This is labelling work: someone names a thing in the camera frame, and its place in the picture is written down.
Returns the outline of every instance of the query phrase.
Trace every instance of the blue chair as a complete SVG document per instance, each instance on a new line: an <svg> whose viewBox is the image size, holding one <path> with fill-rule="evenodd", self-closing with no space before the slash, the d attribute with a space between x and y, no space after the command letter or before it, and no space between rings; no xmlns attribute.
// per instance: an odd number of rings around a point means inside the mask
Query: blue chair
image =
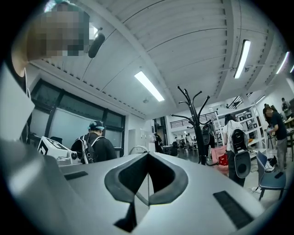
<svg viewBox="0 0 294 235"><path fill-rule="evenodd" d="M280 178L276 179L275 176L278 174L277 172L266 172L265 166L267 157L258 151L256 158L258 164L258 185L261 188L259 201L263 197L265 190L281 190L280 200L286 185L285 173Z"/></svg>

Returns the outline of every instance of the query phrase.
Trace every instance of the red bag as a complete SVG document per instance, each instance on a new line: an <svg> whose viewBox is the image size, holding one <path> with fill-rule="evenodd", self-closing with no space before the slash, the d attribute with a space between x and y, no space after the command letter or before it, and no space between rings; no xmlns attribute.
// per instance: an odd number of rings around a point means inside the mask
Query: red bag
<svg viewBox="0 0 294 235"><path fill-rule="evenodd" d="M227 154L225 153L223 156L219 157L219 165L221 166L227 166L229 164L227 159Z"/></svg>

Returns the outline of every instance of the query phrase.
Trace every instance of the table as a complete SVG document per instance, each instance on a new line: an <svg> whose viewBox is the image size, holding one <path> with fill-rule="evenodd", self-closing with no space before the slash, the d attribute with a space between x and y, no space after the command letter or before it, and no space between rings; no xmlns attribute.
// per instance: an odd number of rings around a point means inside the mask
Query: table
<svg viewBox="0 0 294 235"><path fill-rule="evenodd" d="M294 141L293 141L293 135L294 135L294 130L287 133L287 148L291 148L292 151L292 161L294 158L294 153L293 153L293 146L294 146Z"/></svg>
<svg viewBox="0 0 294 235"><path fill-rule="evenodd" d="M290 128L291 124L294 125L294 117L289 118L287 121L284 121L284 124Z"/></svg>

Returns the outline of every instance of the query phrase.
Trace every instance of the fluorescent ceiling light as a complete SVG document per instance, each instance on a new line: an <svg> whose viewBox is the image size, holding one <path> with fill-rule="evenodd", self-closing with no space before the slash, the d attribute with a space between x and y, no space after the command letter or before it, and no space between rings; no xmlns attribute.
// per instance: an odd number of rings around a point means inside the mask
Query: fluorescent ceiling light
<svg viewBox="0 0 294 235"><path fill-rule="evenodd" d="M290 73L293 72L293 70L294 70L294 65L293 65L292 69L290 70Z"/></svg>
<svg viewBox="0 0 294 235"><path fill-rule="evenodd" d="M281 64L281 66L279 67L278 71L276 72L276 74L278 74L278 73L281 71L281 69L282 69L284 63L286 62L286 59L287 59L289 53L290 53L290 52L287 51L287 53L286 53L286 55L285 55L285 58L283 59L283 62L282 62L282 64Z"/></svg>
<svg viewBox="0 0 294 235"><path fill-rule="evenodd" d="M258 102L260 102L263 98L265 98L265 95L264 95L263 97L261 97L261 98L256 102L256 104L257 104Z"/></svg>
<svg viewBox="0 0 294 235"><path fill-rule="evenodd" d="M164 101L162 95L158 92L158 90L153 86L153 84L149 81L149 79L145 76L145 74L141 71L135 75L135 78L139 80L140 83L143 84L150 91L150 93L158 100Z"/></svg>
<svg viewBox="0 0 294 235"><path fill-rule="evenodd" d="M244 69L244 66L245 66L245 62L247 60L247 56L248 56L248 53L249 53L249 49L250 49L250 45L251 45L251 42L249 40L244 40L243 41L243 47L242 47L242 51L241 51L241 57L240 57L240 60L239 60L239 63L238 63L238 67L237 67L237 70L236 70L236 73L234 75L234 78L237 79L241 76L241 73Z"/></svg>

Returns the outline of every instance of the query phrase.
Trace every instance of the cap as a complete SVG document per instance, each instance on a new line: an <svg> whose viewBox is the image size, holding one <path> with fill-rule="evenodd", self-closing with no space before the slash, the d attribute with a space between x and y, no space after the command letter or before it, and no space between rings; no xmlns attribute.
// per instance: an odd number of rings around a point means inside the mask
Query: cap
<svg viewBox="0 0 294 235"><path fill-rule="evenodd" d="M103 124L100 121L92 121L88 127L88 129L90 130L104 130Z"/></svg>

